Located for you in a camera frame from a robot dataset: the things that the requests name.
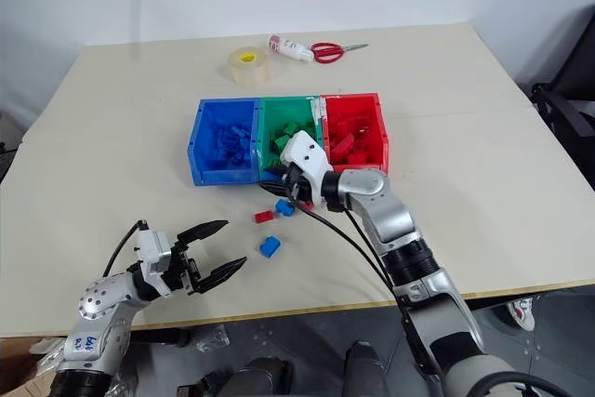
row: metal blade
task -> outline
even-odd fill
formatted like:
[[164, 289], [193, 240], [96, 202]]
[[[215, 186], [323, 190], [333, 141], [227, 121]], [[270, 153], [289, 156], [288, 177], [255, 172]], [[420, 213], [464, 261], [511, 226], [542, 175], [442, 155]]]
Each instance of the metal blade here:
[[274, 176], [277, 176], [278, 178], [281, 178], [282, 176], [287, 174], [287, 166], [283, 166], [283, 165], [271, 166], [271, 167], [265, 168], [265, 171], [270, 172], [271, 174], [273, 174]]
[[344, 46], [343, 50], [352, 51], [352, 50], [357, 50], [358, 48], [364, 48], [365, 46], [368, 46], [368, 44], [357, 44], [355, 46]]
[[247, 258], [243, 257], [217, 267], [206, 278], [198, 282], [194, 291], [198, 293], [204, 293], [209, 291], [211, 288], [217, 287], [218, 285], [224, 283], [242, 268], [246, 260]]
[[228, 220], [212, 220], [210, 222], [201, 223], [178, 234], [178, 240], [187, 245], [194, 242], [196, 239], [206, 239], [218, 232], [228, 223], [230, 223]]
[[270, 192], [274, 195], [279, 195], [281, 197], [286, 197], [287, 194], [285, 193], [285, 186], [281, 181], [275, 180], [264, 180], [258, 183], [258, 186], [265, 191]]

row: red bin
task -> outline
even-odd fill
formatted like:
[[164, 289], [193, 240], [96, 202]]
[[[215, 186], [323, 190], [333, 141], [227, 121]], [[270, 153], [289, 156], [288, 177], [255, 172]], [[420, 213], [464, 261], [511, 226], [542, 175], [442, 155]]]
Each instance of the red bin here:
[[323, 95], [324, 151], [337, 172], [372, 167], [389, 174], [389, 136], [378, 93]]

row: clear tape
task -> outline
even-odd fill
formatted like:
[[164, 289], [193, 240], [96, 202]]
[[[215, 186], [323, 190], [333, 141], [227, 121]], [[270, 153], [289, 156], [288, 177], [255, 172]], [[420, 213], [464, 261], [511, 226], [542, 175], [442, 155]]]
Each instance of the clear tape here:
[[310, 99], [311, 102], [312, 116], [314, 117], [314, 120], [320, 123], [321, 120], [326, 119], [326, 101], [324, 101], [324, 98], [317, 96], [308, 97], [308, 99]]
[[261, 86], [269, 81], [267, 55], [253, 46], [238, 48], [227, 58], [231, 79], [241, 86]]

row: green bin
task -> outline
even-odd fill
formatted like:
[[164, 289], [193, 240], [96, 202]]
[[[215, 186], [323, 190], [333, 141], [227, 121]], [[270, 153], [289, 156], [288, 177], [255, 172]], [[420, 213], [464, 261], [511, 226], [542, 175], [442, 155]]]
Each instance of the green bin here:
[[309, 133], [323, 147], [323, 128], [319, 118], [315, 119], [312, 108], [320, 102], [320, 97], [267, 97], [260, 99], [258, 117], [257, 155], [260, 174], [269, 166], [279, 165], [279, 153], [271, 140], [282, 138], [285, 127], [295, 123], [301, 130], [310, 128]]

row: sticker label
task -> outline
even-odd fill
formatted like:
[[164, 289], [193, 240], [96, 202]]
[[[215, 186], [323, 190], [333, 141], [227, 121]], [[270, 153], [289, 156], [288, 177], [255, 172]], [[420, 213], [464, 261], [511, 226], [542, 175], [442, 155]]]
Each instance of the sticker label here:
[[74, 339], [75, 352], [92, 352], [97, 348], [96, 337], [77, 337]]

